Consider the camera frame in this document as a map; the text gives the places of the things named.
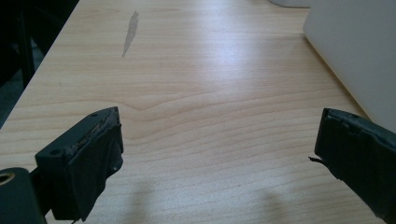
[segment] scratch on table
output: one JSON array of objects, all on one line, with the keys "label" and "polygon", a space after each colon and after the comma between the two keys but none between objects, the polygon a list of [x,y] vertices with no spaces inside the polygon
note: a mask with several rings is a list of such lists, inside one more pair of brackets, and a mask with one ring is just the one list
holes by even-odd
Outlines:
[{"label": "scratch on table", "polygon": [[129,46],[131,46],[131,43],[134,40],[134,35],[136,34],[136,29],[137,29],[137,23],[139,22],[138,16],[139,13],[135,11],[134,15],[132,15],[131,20],[129,21],[128,34],[126,35],[125,38],[124,52],[122,53],[122,58],[125,57],[126,51],[128,51]]}]

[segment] wooden table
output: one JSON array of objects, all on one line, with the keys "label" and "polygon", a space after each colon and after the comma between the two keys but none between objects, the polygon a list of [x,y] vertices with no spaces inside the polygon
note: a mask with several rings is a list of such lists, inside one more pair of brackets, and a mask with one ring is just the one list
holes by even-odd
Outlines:
[{"label": "wooden table", "polygon": [[0,132],[0,168],[32,171],[37,151],[116,105],[124,164],[87,223],[382,223],[308,160],[323,107],[363,112],[305,39],[307,12],[81,0]]}]

